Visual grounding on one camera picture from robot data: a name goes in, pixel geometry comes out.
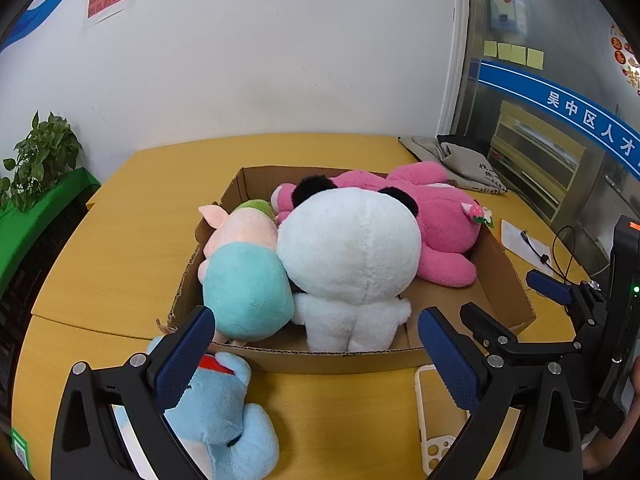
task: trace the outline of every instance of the panda ear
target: panda ear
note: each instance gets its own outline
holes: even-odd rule
[[[296,186],[296,189],[293,190],[293,193],[291,193],[291,203],[293,207],[296,208],[316,193],[326,191],[327,189],[337,189],[337,187],[338,186],[324,175],[308,176],[303,178],[300,184]]]
[[[418,216],[418,204],[408,193],[405,193],[397,187],[383,187],[378,190],[378,193],[384,193],[385,195],[392,196],[399,202],[402,202],[406,208],[411,211],[412,215]]]

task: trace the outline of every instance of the green plush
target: green plush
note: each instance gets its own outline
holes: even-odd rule
[[[247,200],[246,202],[242,202],[238,207],[236,207],[235,210],[242,209],[243,207],[253,207],[258,211],[262,211],[271,220],[276,218],[276,213],[273,210],[273,207],[271,207],[271,204],[266,200],[262,200],[260,198],[254,198],[252,200]]]

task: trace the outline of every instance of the blue stripe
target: blue stripe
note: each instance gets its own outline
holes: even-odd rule
[[[0,51],[6,47],[15,43],[15,41],[21,40],[26,35],[33,32],[38,28],[50,15],[56,10],[56,7],[62,0],[44,0],[35,9],[25,10],[18,22],[14,25],[9,36],[0,47]]]
[[[478,81],[559,118],[613,154],[640,180],[640,134],[600,105],[552,81],[485,60]]]

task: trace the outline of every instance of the white wall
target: white wall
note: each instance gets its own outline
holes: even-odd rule
[[[0,158],[36,109],[68,118],[101,180],[193,139],[448,132],[468,0],[136,0],[85,30],[86,6],[0,54]]]

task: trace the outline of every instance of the white panda plush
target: white panda plush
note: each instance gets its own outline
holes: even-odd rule
[[[303,180],[278,229],[276,252],[294,295],[293,322],[313,352],[386,350],[411,314],[398,294],[420,259],[418,206],[393,187],[338,189],[324,176]]]

